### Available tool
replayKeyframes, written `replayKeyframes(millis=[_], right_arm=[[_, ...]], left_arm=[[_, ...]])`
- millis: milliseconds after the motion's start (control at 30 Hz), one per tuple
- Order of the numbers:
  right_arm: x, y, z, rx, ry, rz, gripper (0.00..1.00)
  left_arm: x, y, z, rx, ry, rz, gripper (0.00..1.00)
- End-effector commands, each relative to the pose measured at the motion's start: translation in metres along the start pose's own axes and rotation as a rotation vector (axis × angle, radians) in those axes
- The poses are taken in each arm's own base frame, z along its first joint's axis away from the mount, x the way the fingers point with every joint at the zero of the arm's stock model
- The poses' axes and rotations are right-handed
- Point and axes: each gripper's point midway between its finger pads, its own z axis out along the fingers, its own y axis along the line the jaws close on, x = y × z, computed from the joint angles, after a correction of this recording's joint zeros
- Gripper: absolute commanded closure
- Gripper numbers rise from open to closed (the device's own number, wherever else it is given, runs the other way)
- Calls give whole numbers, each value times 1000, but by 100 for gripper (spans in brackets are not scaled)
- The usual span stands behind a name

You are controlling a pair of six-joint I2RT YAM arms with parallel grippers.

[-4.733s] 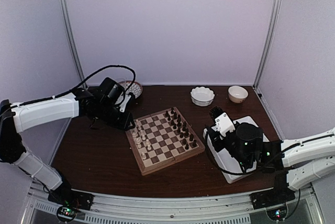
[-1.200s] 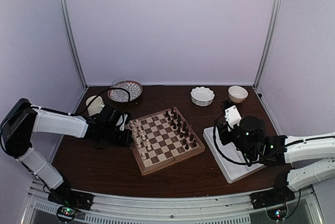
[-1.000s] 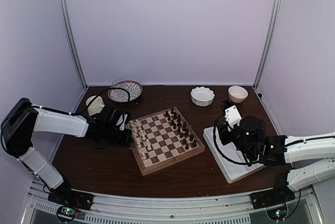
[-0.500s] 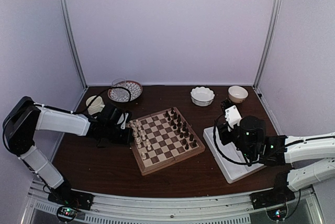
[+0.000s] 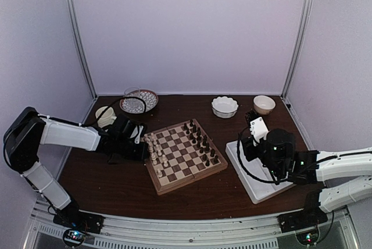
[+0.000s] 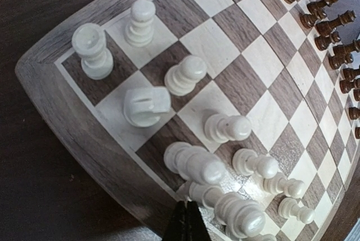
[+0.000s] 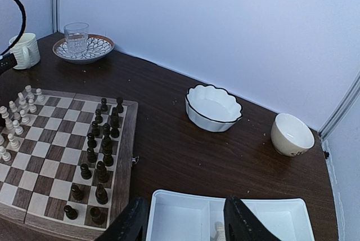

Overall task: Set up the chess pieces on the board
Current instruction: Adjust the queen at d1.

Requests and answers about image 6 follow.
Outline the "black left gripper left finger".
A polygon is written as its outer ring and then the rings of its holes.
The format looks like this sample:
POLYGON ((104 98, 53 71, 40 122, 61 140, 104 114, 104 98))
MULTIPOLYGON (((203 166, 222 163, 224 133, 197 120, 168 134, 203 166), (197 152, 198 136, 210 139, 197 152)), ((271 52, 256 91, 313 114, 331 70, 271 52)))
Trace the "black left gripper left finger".
POLYGON ((163 241, 187 240, 187 208, 184 201, 179 201, 172 213, 163 236, 163 241))

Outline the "white chess bishop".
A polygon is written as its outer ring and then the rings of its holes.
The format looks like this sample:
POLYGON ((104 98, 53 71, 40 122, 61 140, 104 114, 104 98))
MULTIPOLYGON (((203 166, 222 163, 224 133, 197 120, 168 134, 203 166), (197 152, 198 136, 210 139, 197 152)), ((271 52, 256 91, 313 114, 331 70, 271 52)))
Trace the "white chess bishop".
POLYGON ((170 144, 164 153, 164 163, 173 173, 200 185, 216 185, 227 172, 226 166, 215 154, 187 142, 170 144))

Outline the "white chess rook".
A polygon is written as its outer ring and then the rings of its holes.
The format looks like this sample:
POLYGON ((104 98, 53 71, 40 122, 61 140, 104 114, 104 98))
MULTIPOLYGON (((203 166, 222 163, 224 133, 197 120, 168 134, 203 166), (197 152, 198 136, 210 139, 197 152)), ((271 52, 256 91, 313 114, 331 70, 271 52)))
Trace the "white chess rook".
POLYGON ((98 24, 86 23, 78 27, 71 44, 87 77, 101 80, 112 72, 113 56, 107 48, 105 31, 98 24))

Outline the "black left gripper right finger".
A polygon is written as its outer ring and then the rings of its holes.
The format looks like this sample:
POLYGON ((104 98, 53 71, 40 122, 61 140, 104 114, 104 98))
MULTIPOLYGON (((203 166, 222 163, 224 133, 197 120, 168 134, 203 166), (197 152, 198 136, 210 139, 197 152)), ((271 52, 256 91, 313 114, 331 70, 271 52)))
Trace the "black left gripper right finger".
POLYGON ((196 202, 186 204, 186 239, 189 241, 211 241, 196 202))

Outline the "white chess queen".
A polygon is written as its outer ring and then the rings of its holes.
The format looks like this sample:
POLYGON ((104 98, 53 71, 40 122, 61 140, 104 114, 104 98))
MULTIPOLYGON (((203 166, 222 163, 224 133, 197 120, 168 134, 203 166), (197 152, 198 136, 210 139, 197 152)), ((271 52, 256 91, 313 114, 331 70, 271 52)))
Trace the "white chess queen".
POLYGON ((259 234, 254 237, 248 237, 245 241, 277 241, 276 237, 272 234, 259 234))

